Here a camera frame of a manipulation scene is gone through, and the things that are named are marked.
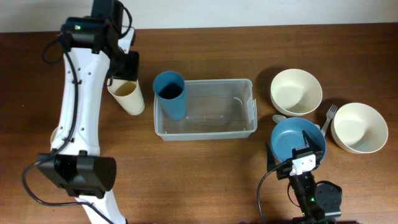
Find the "blue cup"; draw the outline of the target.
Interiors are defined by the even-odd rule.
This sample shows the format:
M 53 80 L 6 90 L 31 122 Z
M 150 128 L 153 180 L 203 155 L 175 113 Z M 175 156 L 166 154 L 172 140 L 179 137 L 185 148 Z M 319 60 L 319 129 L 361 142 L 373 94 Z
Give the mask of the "blue cup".
M 177 72 L 160 73 L 154 79 L 152 89 L 165 112 L 172 120 L 185 116 L 187 108 L 187 89 L 184 78 Z

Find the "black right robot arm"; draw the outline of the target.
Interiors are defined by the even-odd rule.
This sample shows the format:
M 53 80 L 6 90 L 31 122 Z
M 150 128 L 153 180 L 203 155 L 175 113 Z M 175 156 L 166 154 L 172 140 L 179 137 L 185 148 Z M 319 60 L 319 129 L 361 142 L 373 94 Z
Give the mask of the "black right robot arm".
M 266 177 L 275 172 L 279 180 L 289 179 L 301 209 L 302 216 L 292 219 L 293 223 L 336 223 L 341 216 L 342 188 L 327 180 L 316 182 L 312 171 L 317 169 L 323 157 L 323 149 L 303 131 L 304 147 L 292 149 L 292 157 L 275 163 L 271 148 L 266 144 L 267 173 L 257 187 L 260 199 L 261 185 Z

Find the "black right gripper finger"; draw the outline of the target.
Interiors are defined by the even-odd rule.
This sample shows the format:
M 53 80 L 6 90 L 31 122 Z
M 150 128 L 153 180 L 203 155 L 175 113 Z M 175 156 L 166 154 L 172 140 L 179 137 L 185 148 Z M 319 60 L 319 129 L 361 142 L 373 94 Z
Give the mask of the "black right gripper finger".
M 303 130 L 302 134 L 306 149 L 312 151 L 313 153 L 323 152 L 323 149 L 310 138 L 306 131 Z
M 276 163 L 271 147 L 267 142 L 266 142 L 266 153 L 267 153 L 267 171 L 270 172 L 276 166 Z

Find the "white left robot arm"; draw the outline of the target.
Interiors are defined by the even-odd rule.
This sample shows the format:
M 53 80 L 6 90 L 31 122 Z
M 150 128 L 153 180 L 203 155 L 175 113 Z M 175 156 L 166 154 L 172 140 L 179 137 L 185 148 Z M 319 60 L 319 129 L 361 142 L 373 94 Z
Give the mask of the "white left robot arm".
M 116 161 L 100 154 L 98 122 L 104 86 L 137 80 L 131 14 L 120 1 L 95 1 L 91 14 L 69 17 L 56 41 L 63 50 L 65 85 L 56 135 L 35 163 L 82 206 L 92 223 L 126 223 L 113 194 Z

